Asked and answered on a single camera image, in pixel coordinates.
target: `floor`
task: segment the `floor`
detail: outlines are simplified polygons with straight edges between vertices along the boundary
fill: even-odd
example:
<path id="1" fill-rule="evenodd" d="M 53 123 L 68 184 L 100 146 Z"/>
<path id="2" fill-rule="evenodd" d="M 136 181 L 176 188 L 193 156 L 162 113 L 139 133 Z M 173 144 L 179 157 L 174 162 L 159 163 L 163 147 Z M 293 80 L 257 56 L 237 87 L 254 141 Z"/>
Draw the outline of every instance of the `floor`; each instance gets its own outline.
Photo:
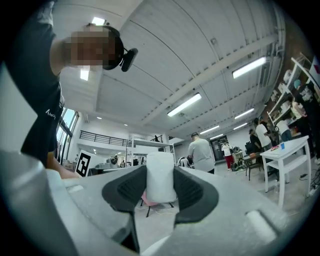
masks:
<path id="1" fill-rule="evenodd" d="M 290 172 L 290 183 L 285 185 L 283 210 L 287 212 L 292 221 L 299 220 L 305 215 L 308 207 L 312 204 L 313 197 L 305 198 L 306 179 L 299 180 L 300 175 L 306 173 L 307 164 L 301 165 L 297 169 Z M 278 204 L 279 194 L 274 191 L 276 175 L 269 176 L 269 191 L 265 192 L 264 171 L 259 171 L 258 168 L 251 170 L 250 181 L 246 176 L 245 171 L 227 171 L 226 163 L 215 165 L 215 175 L 225 177 L 226 179 L 238 180 L 252 187 L 255 191 L 269 198 L 275 204 Z M 312 175 L 314 177 L 318 166 L 312 160 Z M 149 217 L 146 218 L 148 207 L 140 203 L 135 208 L 135 224 L 137 236 L 140 244 L 140 252 L 142 253 L 149 246 L 159 241 L 160 239 L 169 236 L 173 231 L 175 214 L 179 212 L 178 201 L 174 202 L 174 208 L 169 204 L 158 204 L 151 207 Z"/>

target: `white plastic surface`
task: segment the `white plastic surface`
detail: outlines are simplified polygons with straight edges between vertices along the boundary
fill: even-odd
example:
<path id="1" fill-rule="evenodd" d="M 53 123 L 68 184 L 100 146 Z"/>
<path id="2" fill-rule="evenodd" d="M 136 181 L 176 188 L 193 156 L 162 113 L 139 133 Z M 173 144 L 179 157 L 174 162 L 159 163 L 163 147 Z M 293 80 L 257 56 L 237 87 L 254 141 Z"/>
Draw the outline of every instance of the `white plastic surface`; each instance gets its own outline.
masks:
<path id="1" fill-rule="evenodd" d="M 174 190 L 174 156 L 168 152 L 147 155 L 146 199 L 154 203 L 167 203 L 176 199 Z"/>

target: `desk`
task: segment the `desk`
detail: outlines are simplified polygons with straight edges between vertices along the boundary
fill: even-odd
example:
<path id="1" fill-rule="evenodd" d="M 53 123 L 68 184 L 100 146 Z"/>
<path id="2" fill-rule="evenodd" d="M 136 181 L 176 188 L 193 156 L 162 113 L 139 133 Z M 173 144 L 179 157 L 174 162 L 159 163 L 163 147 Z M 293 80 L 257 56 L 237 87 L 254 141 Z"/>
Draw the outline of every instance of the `desk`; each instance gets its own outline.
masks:
<path id="1" fill-rule="evenodd" d="M 255 153 L 255 156 L 250 157 L 249 155 L 246 155 L 243 158 L 243 161 L 245 163 L 246 166 L 246 170 L 245 170 L 245 176 L 247 176 L 247 170 L 249 169 L 249 181 L 250 181 L 250 173 L 251 173 L 251 169 L 259 167 L 259 171 L 260 171 L 260 167 L 262 166 L 261 163 L 257 162 L 257 159 L 260 158 L 261 155 L 260 153 Z"/>
<path id="2" fill-rule="evenodd" d="M 284 204 L 285 197 L 285 175 L 287 183 L 289 182 L 289 172 L 302 165 L 304 162 L 307 162 L 307 174 L 308 174 L 308 183 L 306 188 L 305 196 L 309 196 L 310 192 L 310 183 L 311 183 L 311 160 L 310 160 L 310 150 L 308 146 L 309 136 L 304 136 L 301 138 L 293 139 L 290 141 L 284 142 L 284 149 L 279 148 L 271 151 L 269 149 L 266 152 L 261 153 L 264 166 L 264 177 L 265 177 L 265 192 L 268 192 L 268 167 L 271 166 L 279 170 L 279 183 L 280 183 L 280 192 L 279 192 L 279 201 L 278 205 L 280 207 Z M 303 155 L 293 155 L 299 149 L 305 148 L 305 153 Z"/>

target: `cap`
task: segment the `cap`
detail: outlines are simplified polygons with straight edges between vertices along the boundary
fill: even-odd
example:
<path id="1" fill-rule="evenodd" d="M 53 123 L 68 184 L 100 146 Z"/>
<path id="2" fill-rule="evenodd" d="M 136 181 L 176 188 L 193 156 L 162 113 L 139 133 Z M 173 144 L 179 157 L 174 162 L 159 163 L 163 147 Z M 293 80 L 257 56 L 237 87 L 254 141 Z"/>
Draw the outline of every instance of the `cap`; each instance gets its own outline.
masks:
<path id="1" fill-rule="evenodd" d="M 193 136 L 199 136 L 199 133 L 194 132 L 194 133 L 191 134 L 191 138 L 192 138 Z"/>
<path id="2" fill-rule="evenodd" d="M 297 79 L 294 81 L 293 85 L 294 85 L 294 88 L 297 89 L 301 85 L 301 81 L 299 79 Z"/>

